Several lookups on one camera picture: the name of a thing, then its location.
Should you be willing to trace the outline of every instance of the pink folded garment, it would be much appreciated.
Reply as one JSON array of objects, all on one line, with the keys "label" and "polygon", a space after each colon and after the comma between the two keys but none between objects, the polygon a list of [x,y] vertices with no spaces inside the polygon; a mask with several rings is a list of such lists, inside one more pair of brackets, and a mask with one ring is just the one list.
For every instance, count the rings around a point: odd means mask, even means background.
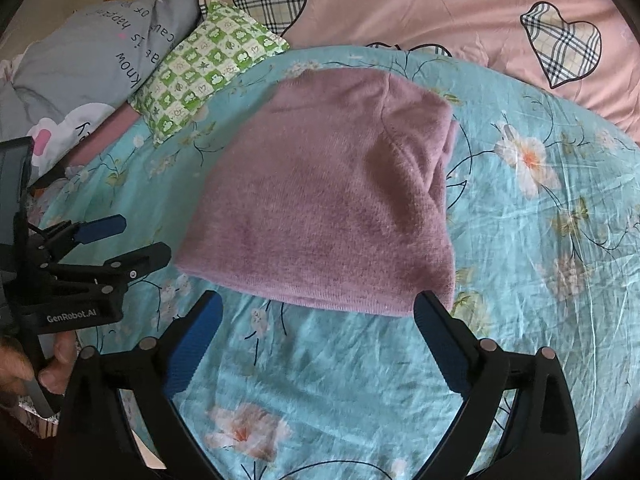
[{"label": "pink folded garment", "polygon": [[277,301],[409,316],[450,308],[449,104],[372,69],[305,72],[238,131],[207,177],[176,265]]}]

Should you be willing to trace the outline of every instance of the green checkered pillow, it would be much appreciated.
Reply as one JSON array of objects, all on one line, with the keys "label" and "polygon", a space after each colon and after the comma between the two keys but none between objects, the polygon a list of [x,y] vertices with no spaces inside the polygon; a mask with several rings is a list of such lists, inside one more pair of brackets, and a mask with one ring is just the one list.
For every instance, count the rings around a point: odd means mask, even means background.
[{"label": "green checkered pillow", "polygon": [[212,0],[207,19],[164,58],[130,104],[161,144],[236,75],[288,48],[243,10]]}]

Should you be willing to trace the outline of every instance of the pink bunny ear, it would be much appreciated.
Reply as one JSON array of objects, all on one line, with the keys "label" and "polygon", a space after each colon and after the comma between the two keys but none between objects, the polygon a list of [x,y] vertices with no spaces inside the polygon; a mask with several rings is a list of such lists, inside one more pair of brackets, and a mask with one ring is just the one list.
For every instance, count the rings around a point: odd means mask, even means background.
[{"label": "pink bunny ear", "polygon": [[51,138],[51,132],[46,128],[41,129],[38,134],[33,137],[33,155],[40,156],[44,153],[44,149],[47,147],[47,143]]}]

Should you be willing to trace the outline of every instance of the pink bedding with hearts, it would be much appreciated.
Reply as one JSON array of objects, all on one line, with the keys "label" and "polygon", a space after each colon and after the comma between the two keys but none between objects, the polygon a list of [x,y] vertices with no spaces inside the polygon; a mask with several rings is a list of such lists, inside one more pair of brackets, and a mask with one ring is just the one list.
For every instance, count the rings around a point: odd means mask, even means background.
[{"label": "pink bedding with hearts", "polygon": [[226,1],[293,48],[359,44],[454,56],[572,100],[640,142],[640,46],[611,0]]}]

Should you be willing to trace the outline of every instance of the screw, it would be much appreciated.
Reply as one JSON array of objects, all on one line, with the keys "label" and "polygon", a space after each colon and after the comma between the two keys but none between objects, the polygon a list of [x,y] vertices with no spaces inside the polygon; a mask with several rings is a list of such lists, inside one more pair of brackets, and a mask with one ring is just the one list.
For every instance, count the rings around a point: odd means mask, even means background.
[{"label": "screw", "polygon": [[554,351],[553,348],[549,348],[548,346],[543,346],[540,353],[543,355],[543,357],[546,357],[547,359],[556,358],[556,352]]},{"label": "screw", "polygon": [[487,352],[493,352],[496,348],[498,348],[498,345],[493,339],[485,338],[480,340],[480,348]]},{"label": "screw", "polygon": [[155,337],[149,336],[141,339],[140,342],[138,343],[138,347],[141,350],[151,350],[156,347],[156,344],[158,344],[158,339],[156,339]]},{"label": "screw", "polygon": [[80,351],[80,358],[81,359],[89,359],[89,358],[93,357],[94,355],[95,355],[95,348],[93,346],[85,346]]}]

